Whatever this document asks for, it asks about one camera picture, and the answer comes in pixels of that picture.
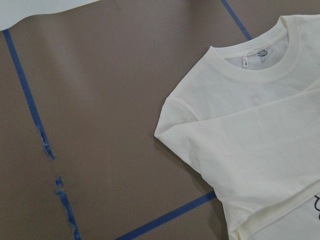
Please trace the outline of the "cream long-sleeve cat shirt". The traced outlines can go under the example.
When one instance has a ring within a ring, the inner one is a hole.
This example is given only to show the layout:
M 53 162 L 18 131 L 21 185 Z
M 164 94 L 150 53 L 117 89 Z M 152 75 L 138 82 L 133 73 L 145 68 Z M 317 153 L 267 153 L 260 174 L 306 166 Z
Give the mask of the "cream long-sleeve cat shirt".
M 213 187 L 229 239 L 319 239 L 320 17 L 210 47 L 154 135 Z

